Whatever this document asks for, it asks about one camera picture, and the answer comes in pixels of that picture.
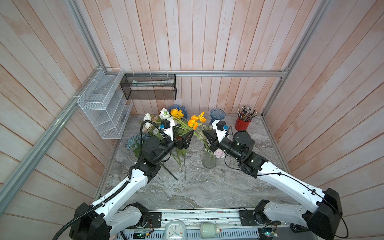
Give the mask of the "pastel mixed flower bouquet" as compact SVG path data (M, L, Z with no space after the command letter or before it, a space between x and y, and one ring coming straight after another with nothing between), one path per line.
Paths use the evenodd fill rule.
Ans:
M210 149L210 147L211 147L210 139L217 140L217 141L219 140L219 137L217 135L217 131L212 126L208 126L208 127L207 126L203 126L203 131L208 131L208 132L209 131L213 131L213 133L216 134L216 137L212 138L212 136L210 135L210 137L208 138L203 133L203 136L206 139L206 143L205 143L206 151L208 151L209 154L214 155L217 159L223 159L225 157L224 151L222 151L221 149L217 148L214 152L212 152L211 149Z

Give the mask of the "yellow poppy flower stem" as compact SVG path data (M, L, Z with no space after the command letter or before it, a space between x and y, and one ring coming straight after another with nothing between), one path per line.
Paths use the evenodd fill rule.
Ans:
M186 134L190 131L194 131L194 136L204 144L205 151L209 150L209 143L207 138L203 134L204 123L207 121L202 112L200 115L192 115L189 119L185 118L181 110L173 109L170 115L175 120L176 129L179 135Z

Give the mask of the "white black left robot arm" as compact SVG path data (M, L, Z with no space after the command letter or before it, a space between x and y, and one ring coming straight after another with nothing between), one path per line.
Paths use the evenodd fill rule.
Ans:
M54 235L55 240L66 230L69 230L72 240L108 240L128 226L146 223L148 211L141 204L134 203L126 211L120 211L120 207L156 176L162 167L163 159L173 149L182 150L189 147L194 130L179 136L173 132L176 127L173 120L163 120L160 126L145 120L140 128L145 124L154 126L162 138L151 136L143 140L143 132L140 131L139 157L137 163L129 168L128 176L90 205L81 204L76 209L74 218Z

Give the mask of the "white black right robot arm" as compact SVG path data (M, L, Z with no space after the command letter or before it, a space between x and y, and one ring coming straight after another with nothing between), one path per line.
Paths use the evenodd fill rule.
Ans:
M324 240L336 238L339 224L345 222L337 191L331 188L324 191L279 169L253 151L255 142L246 131L237 132L232 140L227 138L226 131L204 130L203 134L211 151L224 151L237 160L240 171L271 184L298 202L298 205L281 205L261 201L255 210L258 223L282 221L307 228Z

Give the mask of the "light blue rose bunch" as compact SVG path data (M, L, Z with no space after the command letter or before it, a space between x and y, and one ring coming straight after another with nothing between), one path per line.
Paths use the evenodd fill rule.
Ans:
M146 139L148 139L150 136L151 135L148 133L142 133L142 143ZM140 134L137 134L136 136L131 137L126 144L126 149L132 151L137 158L139 157L139 153L140 153L140 150L139 150L140 141L139 140L140 140Z

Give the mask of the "white ranunculus flower stem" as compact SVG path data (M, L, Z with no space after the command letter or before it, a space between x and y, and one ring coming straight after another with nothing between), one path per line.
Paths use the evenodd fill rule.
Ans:
M145 114L143 120L144 121L150 120L159 126L161 124L162 120L170 120L172 118L173 117L170 115L170 113L167 111L167 109L162 109L158 116L157 115L156 116L151 115L149 113ZM152 133L152 134L158 134L159 133L159 130L150 123L144 124L143 131L146 133Z

